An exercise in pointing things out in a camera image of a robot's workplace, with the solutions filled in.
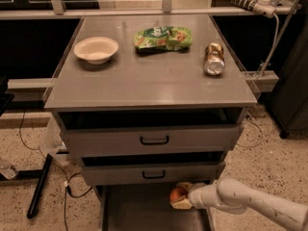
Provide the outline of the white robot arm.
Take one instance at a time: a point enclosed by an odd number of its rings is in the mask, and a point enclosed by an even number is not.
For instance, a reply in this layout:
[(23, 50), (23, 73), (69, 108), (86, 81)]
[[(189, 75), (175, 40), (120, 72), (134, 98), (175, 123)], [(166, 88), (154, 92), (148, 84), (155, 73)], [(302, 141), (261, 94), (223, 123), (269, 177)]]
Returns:
[(225, 178), (216, 184), (180, 182), (169, 194), (174, 209), (207, 209), (243, 214), (253, 209), (289, 231), (308, 231), (308, 206), (250, 188)]

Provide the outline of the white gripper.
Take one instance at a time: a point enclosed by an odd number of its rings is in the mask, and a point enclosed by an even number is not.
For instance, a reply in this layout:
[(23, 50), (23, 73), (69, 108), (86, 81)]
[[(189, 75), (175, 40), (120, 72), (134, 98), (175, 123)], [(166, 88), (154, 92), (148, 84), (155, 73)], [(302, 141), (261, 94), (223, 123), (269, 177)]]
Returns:
[(204, 183), (180, 182), (176, 184), (179, 193), (187, 193), (188, 198), (171, 202), (170, 205), (178, 210), (206, 209), (213, 205), (214, 187)]

